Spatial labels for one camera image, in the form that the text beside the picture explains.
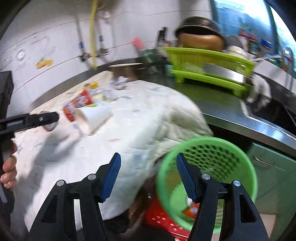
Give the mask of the person's left hand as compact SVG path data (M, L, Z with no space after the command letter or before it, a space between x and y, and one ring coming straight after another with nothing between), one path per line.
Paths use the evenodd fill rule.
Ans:
M13 189L17 184L17 170L16 170L16 157L14 153L17 151L17 146L12 142L11 156L3 164L4 174L1 175L1 184L4 185L6 189Z

